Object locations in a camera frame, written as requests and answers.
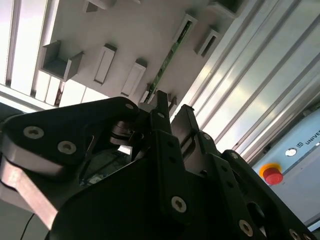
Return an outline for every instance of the black plastic part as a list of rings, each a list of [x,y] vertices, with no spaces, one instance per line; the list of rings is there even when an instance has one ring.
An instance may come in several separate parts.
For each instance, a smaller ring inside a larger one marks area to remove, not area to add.
[[[302,224],[239,154],[232,150],[226,150],[221,157],[229,162],[233,171],[245,183],[247,193],[244,198],[247,203],[257,204],[263,212],[264,229],[268,240],[292,240],[290,230],[296,232],[301,239],[304,239],[303,236],[307,235],[312,240],[316,240],[308,228]]]
[[[230,229],[225,221],[229,215],[221,207],[226,205],[217,184],[190,172],[185,175],[194,206],[188,227],[163,221],[157,168],[145,158],[72,197],[56,216],[50,240],[264,239],[235,235],[239,229]]]
[[[120,121],[134,121],[138,113],[139,108],[129,99],[115,97],[13,117],[3,127],[2,152],[15,165],[55,180],[64,179],[98,152],[117,149],[110,143],[112,127]],[[41,128],[44,136],[27,138],[24,128],[28,126]],[[88,137],[93,139],[89,148]],[[60,152],[58,144],[62,141],[72,142],[76,152]]]

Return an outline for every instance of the bolt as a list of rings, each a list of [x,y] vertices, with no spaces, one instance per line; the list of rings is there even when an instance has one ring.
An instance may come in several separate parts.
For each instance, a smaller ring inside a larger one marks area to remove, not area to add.
[[[134,109],[134,106],[132,106],[132,105],[129,104],[129,103],[127,103],[125,106],[126,106],[128,109]]]
[[[238,159],[238,155],[236,153],[231,152],[230,155],[233,159]]]
[[[70,155],[77,150],[77,147],[70,141],[61,141],[58,144],[58,150],[63,154]]]
[[[45,135],[45,132],[37,126],[27,126],[23,129],[23,134],[30,139],[39,139]]]
[[[300,236],[295,230],[289,229],[289,233],[294,240],[301,240]]]
[[[204,136],[204,138],[207,139],[207,140],[210,140],[210,139],[211,139],[211,137],[210,137],[208,134],[206,134],[206,133],[204,133],[203,136]]]
[[[309,236],[306,235],[306,234],[303,234],[303,236],[304,236],[304,239],[305,239],[305,240],[312,240],[311,237],[309,237]]]
[[[187,211],[186,202],[179,196],[174,196],[171,199],[172,207],[179,213],[185,213]]]
[[[252,237],[254,235],[254,231],[247,221],[241,219],[239,221],[239,227],[248,237]]]

